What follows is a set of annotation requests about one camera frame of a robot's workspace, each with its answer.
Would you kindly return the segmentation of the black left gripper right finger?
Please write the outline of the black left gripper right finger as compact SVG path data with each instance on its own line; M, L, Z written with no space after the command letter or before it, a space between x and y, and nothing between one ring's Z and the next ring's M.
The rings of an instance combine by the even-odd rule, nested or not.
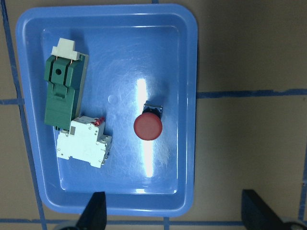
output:
M287 230L276 213L251 189L242 190L241 219L247 230Z

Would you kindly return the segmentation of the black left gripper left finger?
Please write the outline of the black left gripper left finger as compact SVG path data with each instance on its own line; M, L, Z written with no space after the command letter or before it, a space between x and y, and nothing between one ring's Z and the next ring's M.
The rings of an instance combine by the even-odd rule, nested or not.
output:
M104 230L107 224L105 192L93 193L76 223L78 230Z

